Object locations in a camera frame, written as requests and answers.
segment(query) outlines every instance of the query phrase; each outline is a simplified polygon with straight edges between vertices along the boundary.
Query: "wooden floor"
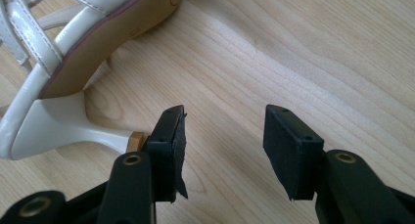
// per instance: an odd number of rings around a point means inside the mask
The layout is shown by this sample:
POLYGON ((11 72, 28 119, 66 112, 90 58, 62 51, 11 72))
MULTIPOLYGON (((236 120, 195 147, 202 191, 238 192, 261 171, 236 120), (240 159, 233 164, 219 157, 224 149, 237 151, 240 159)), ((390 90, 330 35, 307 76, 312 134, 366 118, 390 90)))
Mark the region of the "wooden floor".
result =
MULTIPOLYGON (((185 106, 189 199, 158 204, 159 223, 318 222, 314 202, 288 200, 262 148, 267 104, 414 196, 414 1, 184 0, 111 55, 86 91, 88 115, 150 133, 163 110, 185 106)), ((0 51, 1 107, 25 74, 0 51)), ((117 156, 79 143, 0 161, 0 214, 38 191, 71 199, 107 180, 117 156)))

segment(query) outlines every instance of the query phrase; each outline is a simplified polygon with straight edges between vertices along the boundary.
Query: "white high heel sandal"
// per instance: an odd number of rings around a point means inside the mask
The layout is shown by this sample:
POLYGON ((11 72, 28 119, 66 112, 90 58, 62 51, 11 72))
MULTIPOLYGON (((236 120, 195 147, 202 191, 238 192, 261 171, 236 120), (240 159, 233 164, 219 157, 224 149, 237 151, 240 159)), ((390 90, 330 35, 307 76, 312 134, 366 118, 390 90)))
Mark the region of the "white high heel sandal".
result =
POLYGON ((83 88, 113 50, 163 21, 180 0, 78 0, 81 6, 37 20, 29 7, 40 1, 0 0, 0 43, 30 72, 0 123, 0 157, 30 157, 82 141, 124 153, 140 135, 90 123, 83 88), (43 29, 66 23, 54 41, 45 35, 43 29), (21 40, 37 61, 33 69, 21 40))

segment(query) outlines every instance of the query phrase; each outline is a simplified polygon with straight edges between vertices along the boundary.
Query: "black rubber pad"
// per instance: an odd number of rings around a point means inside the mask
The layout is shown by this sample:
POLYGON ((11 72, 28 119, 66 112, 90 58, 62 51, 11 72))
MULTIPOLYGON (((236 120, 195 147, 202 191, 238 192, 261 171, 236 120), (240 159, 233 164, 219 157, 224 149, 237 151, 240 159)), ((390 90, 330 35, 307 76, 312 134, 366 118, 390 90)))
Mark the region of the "black rubber pad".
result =
POLYGON ((324 140, 291 111, 268 105, 263 147, 290 200, 312 200, 324 140))
POLYGON ((185 116, 183 106, 164 111, 143 149, 152 160, 156 202, 174 202, 176 192, 188 198, 181 175, 186 149, 185 116))

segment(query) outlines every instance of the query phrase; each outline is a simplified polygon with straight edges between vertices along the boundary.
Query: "metal grommet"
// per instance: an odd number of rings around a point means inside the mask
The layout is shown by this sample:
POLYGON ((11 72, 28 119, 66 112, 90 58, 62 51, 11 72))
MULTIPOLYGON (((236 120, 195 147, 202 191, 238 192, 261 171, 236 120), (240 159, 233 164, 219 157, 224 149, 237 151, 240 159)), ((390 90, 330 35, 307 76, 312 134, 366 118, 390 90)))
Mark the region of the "metal grommet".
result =
POLYGON ((132 155, 122 160, 122 163, 125 165, 133 165, 139 162, 141 162, 141 157, 138 155, 132 155))
POLYGON ((46 210, 51 204, 51 200, 47 197, 37 197, 27 202, 19 211, 21 217, 31 217, 46 210))
POLYGON ((335 158, 340 160, 341 162, 346 163, 356 163, 357 160, 354 156, 347 154, 347 153, 337 153, 335 154, 335 158))

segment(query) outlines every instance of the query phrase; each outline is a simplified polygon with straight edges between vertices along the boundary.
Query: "black plastic part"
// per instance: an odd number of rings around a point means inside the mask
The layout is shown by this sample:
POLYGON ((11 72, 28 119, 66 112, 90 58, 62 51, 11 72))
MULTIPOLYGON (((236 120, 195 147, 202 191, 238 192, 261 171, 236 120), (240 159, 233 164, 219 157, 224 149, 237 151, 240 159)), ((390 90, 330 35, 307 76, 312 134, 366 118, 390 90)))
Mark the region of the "black plastic part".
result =
POLYGON ((60 214, 65 204, 65 196, 61 192, 47 191, 35 193, 10 207, 0 220, 0 223, 62 223, 60 214))
POLYGON ((321 223, 415 223, 392 190, 356 154, 341 150, 328 152, 324 179, 329 189, 319 191, 316 203, 321 223), (327 218, 334 211, 342 218, 327 218))
POLYGON ((400 201, 400 203, 402 203, 402 205, 405 206, 406 210, 412 213, 412 216, 414 217, 414 220, 415 220, 415 198, 397 189, 394 189, 394 188, 390 188, 390 189, 393 192, 394 196, 397 197, 397 199, 400 201))
POLYGON ((290 200, 312 200, 324 140, 291 111, 268 105, 263 147, 290 200))
POLYGON ((174 202, 177 191, 188 198, 181 175, 186 149, 185 116, 183 106, 164 111, 143 149, 152 159, 155 202, 174 202))
POLYGON ((155 223, 150 157, 128 153, 115 160, 97 223, 155 223))
POLYGON ((68 223, 96 223, 108 182, 105 182, 67 202, 64 219, 68 223))

